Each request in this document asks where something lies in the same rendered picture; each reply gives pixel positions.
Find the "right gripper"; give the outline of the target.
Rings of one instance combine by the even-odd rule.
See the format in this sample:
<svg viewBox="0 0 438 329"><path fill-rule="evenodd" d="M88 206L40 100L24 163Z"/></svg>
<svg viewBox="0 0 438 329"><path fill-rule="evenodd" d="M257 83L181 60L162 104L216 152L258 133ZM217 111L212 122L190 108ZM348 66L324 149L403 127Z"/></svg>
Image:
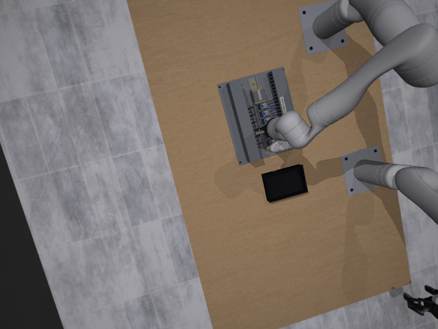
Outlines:
<svg viewBox="0 0 438 329"><path fill-rule="evenodd" d="M262 128L257 128L257 129L255 129L255 134L256 134L256 137L259 137L259 136L261 136L262 134L264 134L264 135L267 135L270 139L272 139L269 135L268 135L268 132L267 132L267 126L268 126L268 123L272 120L273 118L271 118L267 123L266 123L266 125L264 125Z"/></svg>

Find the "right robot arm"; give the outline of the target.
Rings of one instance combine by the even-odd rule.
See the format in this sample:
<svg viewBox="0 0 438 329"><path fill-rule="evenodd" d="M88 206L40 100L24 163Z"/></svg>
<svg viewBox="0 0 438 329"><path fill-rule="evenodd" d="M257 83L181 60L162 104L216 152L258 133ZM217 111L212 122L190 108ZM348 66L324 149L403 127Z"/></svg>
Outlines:
<svg viewBox="0 0 438 329"><path fill-rule="evenodd" d="M351 113L370 85L394 70L413 87L438 84L438 31L420 20L404 0L338 0L313 21L313 32L327 39L365 21L383 46L347 80L307 108L311 127L296 111L267 126L271 152L306 147L323 129Z"/></svg>

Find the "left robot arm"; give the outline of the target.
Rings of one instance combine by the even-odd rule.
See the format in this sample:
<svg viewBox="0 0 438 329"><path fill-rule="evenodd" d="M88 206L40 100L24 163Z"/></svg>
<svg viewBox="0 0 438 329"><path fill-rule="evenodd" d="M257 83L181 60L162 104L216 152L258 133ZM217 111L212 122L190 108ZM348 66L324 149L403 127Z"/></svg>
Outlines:
<svg viewBox="0 0 438 329"><path fill-rule="evenodd" d="M360 160L354 166L357 180L399 190L438 225L438 175L426 167Z"/></svg>

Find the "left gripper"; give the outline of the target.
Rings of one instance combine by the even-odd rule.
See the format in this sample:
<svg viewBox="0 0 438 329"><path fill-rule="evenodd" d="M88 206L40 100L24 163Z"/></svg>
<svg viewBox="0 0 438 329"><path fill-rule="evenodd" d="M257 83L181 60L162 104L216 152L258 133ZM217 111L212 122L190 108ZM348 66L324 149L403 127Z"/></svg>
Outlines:
<svg viewBox="0 0 438 329"><path fill-rule="evenodd" d="M434 295L434 293L438 294L437 289L433 289L432 287L427 285L425 285L425 291L429 292L432 295ZM407 300L408 308L410 308L411 310L415 311L421 316L424 316L424 312L427 311L432 313L433 316L438 319L438 305L432 302L433 296L430 296L428 298L412 298L407 293L403 293L403 296L404 299ZM418 303L414 303L415 301ZM421 305L421 301L423 302L425 307Z"/></svg>

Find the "grey relay panel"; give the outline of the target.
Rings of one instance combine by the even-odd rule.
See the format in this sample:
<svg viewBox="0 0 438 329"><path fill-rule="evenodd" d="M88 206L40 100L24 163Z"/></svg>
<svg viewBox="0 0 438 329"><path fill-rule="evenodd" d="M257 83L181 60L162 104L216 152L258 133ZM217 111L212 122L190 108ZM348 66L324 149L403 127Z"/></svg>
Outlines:
<svg viewBox="0 0 438 329"><path fill-rule="evenodd" d="M289 150L271 152L265 135L256 137L261 119L281 117L294 111L284 67L217 84L229 131L240 165L251 163ZM268 108L258 110L267 102ZM270 115L259 112L269 109Z"/></svg>

